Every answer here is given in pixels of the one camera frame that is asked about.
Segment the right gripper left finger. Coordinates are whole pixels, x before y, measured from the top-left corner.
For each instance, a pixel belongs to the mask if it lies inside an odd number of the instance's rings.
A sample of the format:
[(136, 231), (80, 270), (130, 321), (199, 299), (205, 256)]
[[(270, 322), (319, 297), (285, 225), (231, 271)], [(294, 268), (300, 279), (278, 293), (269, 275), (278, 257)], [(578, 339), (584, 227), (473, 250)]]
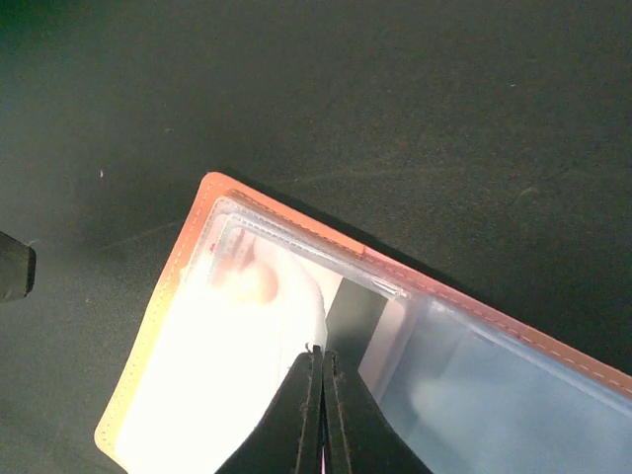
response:
[(322, 471), (323, 353), (297, 356), (251, 434), (220, 466), (224, 474), (304, 474)]

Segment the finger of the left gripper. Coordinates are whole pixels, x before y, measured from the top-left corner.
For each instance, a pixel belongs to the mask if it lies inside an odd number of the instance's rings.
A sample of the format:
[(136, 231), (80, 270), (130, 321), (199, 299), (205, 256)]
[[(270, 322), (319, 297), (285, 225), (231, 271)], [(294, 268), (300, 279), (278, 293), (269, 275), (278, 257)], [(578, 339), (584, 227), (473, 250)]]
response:
[(0, 297), (2, 302), (25, 298), (36, 279), (37, 253), (10, 235), (0, 237)]

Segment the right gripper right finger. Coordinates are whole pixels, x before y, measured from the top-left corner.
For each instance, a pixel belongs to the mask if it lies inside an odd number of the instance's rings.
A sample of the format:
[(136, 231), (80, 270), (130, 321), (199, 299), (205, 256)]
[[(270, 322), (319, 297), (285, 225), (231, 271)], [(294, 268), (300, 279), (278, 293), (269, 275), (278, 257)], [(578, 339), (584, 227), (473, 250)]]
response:
[(386, 421), (358, 372), (330, 351), (323, 360), (323, 402), (327, 473), (431, 471)]

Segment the pink leather card holder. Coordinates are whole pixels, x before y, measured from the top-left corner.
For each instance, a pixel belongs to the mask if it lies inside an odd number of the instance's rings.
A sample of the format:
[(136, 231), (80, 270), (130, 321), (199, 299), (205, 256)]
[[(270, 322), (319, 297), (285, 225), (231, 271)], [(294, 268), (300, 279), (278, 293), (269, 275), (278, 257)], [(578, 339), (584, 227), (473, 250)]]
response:
[(627, 473), (631, 379), (213, 172), (95, 443), (128, 473)]

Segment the white flower pattern card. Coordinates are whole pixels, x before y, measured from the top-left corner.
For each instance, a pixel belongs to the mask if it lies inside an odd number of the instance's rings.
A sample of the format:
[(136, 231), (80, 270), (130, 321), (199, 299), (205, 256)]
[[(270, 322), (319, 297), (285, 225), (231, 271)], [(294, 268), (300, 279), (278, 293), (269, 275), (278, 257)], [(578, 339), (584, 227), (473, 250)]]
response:
[(114, 454), (130, 473), (213, 473), (313, 347), (341, 353), (375, 389), (404, 315), (358, 277), (227, 230), (147, 312)]

